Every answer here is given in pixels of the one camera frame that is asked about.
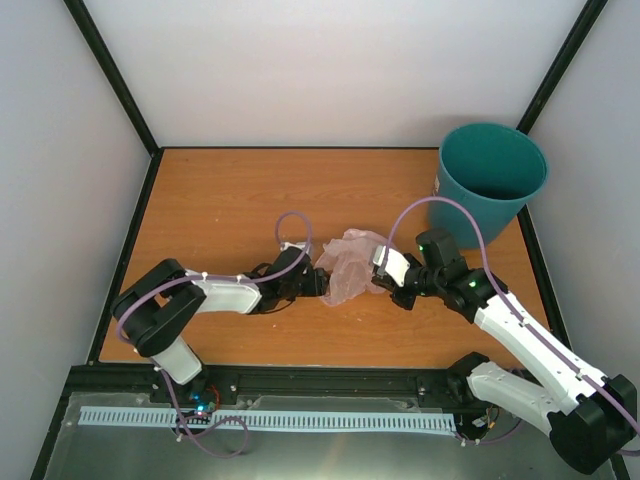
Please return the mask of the translucent pink plastic trash bag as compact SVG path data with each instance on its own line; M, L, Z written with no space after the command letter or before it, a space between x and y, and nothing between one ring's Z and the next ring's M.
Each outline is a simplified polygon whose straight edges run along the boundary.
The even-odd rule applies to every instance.
M369 292L373 267L370 263L374 250L387 239L369 230L348 229L343 236L323 245L323 253L315 268L330 273L329 294L321 297L329 307L343 304Z

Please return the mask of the teal plastic trash bin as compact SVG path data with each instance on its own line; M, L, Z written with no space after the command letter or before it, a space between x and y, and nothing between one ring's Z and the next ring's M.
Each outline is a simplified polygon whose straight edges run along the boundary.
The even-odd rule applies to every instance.
M495 123L449 132L438 152L432 194L466 209L490 244L544 187L547 159L527 135Z

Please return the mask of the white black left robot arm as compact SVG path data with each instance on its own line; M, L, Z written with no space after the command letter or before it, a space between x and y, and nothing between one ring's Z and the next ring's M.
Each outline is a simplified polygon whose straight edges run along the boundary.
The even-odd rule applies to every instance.
M263 315L282 302L322 297L330 274L312 265L300 244L285 244L274 262L261 263L236 276L208 275L165 259L121 293L111 305L117 334L173 380L186 402L201 400L208 390L203 364L182 338L200 313Z

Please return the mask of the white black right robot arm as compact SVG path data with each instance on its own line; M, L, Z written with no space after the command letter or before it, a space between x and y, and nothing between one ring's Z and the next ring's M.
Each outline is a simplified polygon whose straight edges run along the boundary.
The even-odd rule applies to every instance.
M472 352L448 370L461 404L499 406L546 435L574 470L590 475L637 434L637 389L623 375L610 377L580 359L482 268L471 268L453 236L433 229L416 238L420 259L386 245L371 257L374 284L410 310L419 297L437 297L451 311L489 334L531 374L526 380Z

